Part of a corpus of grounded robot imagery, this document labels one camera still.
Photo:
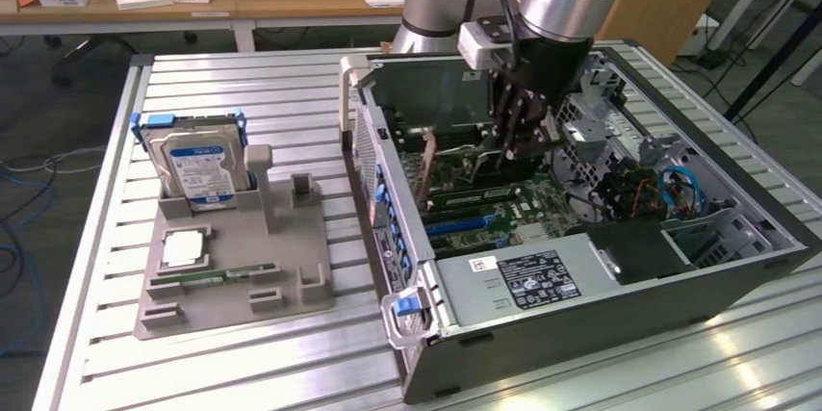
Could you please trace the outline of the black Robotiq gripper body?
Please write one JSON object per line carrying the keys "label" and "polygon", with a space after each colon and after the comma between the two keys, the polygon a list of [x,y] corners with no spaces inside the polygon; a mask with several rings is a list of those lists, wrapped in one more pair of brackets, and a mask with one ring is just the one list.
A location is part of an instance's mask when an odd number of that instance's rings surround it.
{"label": "black Robotiq gripper body", "polygon": [[498,105],[515,91],[530,91],[539,102],[557,104],[577,85],[594,42],[530,38],[498,51]]}

